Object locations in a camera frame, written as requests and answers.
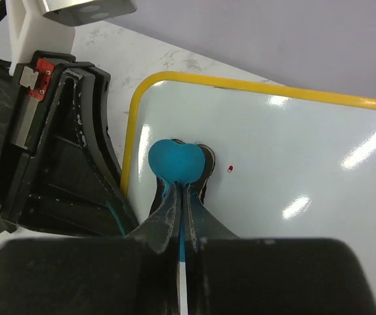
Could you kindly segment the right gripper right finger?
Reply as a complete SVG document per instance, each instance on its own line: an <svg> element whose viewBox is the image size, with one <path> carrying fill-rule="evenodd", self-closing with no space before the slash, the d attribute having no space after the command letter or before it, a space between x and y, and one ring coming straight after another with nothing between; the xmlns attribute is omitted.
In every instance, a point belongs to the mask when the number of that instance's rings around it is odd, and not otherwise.
<svg viewBox="0 0 376 315"><path fill-rule="evenodd" d="M201 239L237 239L231 230L214 217L203 205L194 187L185 186L182 190L182 213L184 217L184 248L186 253L195 253L200 248Z"/></svg>

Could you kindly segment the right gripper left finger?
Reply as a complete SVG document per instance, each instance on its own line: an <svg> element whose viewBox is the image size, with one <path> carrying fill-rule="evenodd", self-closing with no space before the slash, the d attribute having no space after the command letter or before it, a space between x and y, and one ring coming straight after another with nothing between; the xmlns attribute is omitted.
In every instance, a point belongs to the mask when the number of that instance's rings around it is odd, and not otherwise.
<svg viewBox="0 0 376 315"><path fill-rule="evenodd" d="M160 206L137 228L128 240L144 242L154 253L178 247L178 185L170 185Z"/></svg>

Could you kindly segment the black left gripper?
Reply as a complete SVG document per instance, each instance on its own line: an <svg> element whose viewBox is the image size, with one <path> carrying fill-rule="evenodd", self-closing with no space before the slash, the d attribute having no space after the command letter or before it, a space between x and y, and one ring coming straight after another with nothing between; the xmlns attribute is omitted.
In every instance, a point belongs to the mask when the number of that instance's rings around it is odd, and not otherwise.
<svg viewBox="0 0 376 315"><path fill-rule="evenodd" d="M138 220L120 190L108 133L109 73L70 54L37 51L54 68L33 150L20 162L15 222L1 218L20 153L10 143L21 87L0 59L0 232L18 226L67 236L126 236Z"/></svg>

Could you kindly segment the blue whiteboard eraser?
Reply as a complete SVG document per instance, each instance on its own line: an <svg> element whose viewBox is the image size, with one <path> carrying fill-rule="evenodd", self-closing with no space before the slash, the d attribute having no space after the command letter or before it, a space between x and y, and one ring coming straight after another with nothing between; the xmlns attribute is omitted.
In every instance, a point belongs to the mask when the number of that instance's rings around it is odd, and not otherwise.
<svg viewBox="0 0 376 315"><path fill-rule="evenodd" d="M148 164L156 176L156 194L150 214L161 205L172 183L189 185L204 204L207 181L215 169L215 153L204 144L189 144L179 139L163 139L152 145Z"/></svg>

